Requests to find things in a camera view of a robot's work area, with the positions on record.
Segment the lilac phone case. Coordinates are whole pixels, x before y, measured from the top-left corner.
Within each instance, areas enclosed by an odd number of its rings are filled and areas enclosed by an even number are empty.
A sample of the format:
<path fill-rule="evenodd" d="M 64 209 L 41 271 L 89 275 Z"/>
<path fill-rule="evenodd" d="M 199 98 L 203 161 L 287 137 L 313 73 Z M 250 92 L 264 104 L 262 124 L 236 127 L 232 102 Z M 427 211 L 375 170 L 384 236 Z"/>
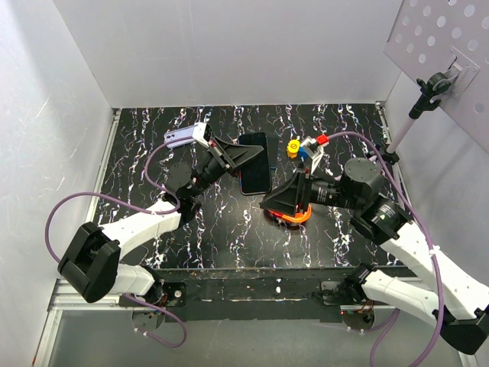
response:
<path fill-rule="evenodd" d="M 168 132 L 164 136 L 164 143 L 168 148 L 177 148 L 179 146 L 192 144 L 195 141 L 195 138 L 193 137 L 194 129 L 193 126 L 189 126 Z"/>

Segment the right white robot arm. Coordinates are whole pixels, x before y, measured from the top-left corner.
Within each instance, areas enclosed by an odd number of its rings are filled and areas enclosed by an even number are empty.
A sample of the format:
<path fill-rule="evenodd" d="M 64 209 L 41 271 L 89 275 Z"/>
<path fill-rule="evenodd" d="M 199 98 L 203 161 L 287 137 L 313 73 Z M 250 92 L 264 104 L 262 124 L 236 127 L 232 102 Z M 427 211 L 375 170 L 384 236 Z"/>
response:
<path fill-rule="evenodd" d="M 438 327 L 451 347 L 474 355 L 488 338 L 488 287 L 429 245 L 413 217 L 381 194 L 383 184 L 383 176 L 365 158 L 348 160 L 338 180 L 314 176 L 300 166 L 286 183 L 264 197 L 260 207 L 277 219 L 308 213 L 312 203 L 351 210 L 354 229 L 400 259 L 427 288 L 360 264 L 319 296 L 327 304 L 367 300 L 389 304 Z"/>

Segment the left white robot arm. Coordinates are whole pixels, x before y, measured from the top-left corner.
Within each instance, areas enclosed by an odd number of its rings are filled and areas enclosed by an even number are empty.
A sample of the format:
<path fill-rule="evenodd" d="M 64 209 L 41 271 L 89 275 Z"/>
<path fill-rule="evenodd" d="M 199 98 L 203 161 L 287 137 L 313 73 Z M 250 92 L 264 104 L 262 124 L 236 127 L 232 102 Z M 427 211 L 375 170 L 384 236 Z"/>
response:
<path fill-rule="evenodd" d="M 264 152 L 260 145 L 234 145 L 220 138 L 201 140 L 207 151 L 197 169 L 178 163 L 169 169 L 163 196 L 147 209 L 102 226 L 79 227 L 63 257 L 59 273 L 88 303 L 109 294 L 130 294 L 153 306 L 164 298 L 164 280 L 153 270 L 123 262 L 126 255 L 164 233 L 190 222 L 198 201 L 224 174 L 236 174 Z"/>

